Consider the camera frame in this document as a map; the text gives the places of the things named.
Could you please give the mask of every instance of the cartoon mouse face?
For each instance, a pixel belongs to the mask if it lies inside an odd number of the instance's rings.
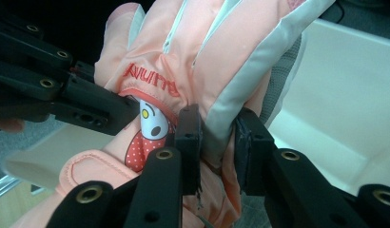
[[[168,133],[168,121],[159,108],[143,100],[141,107],[142,134],[149,140],[160,140]]]

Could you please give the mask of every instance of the pink and white glove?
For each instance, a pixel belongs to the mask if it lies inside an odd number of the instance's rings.
[[[46,224],[79,183],[118,187],[136,177],[148,153],[185,124],[177,123],[179,111],[198,104],[204,121],[203,207],[195,197],[184,197],[183,226],[204,227],[205,220],[230,226],[241,211],[232,123],[243,106],[261,113],[270,68],[333,2],[158,0],[147,14],[134,3],[116,9],[107,21],[95,82],[140,101],[140,116],[102,151],[73,157],[55,195],[17,225],[34,224],[32,219]]]

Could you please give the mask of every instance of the wooden surface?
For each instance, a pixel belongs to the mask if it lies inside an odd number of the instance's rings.
[[[21,182],[0,198],[0,228],[8,228],[29,209],[46,199],[52,192],[44,190],[33,195],[31,185]]]

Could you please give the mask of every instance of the glove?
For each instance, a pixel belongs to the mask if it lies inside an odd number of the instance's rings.
[[[140,116],[102,151],[73,157],[54,197],[18,225],[48,221],[34,215],[44,209],[48,215],[79,183],[109,180],[118,187],[140,174],[148,152],[174,131],[179,111],[198,104],[203,207],[184,197],[183,226],[229,227],[241,212],[232,122],[243,106],[261,113],[270,68],[332,2],[158,0],[147,14],[137,4],[122,5],[107,21],[95,82],[138,100]]]

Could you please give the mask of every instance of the cartoon mouse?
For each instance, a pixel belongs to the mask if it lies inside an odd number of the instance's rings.
[[[159,108],[143,100],[139,102],[142,129],[130,143],[125,159],[125,165],[135,172],[143,169],[147,155],[164,146],[166,135],[172,132],[170,122]]]

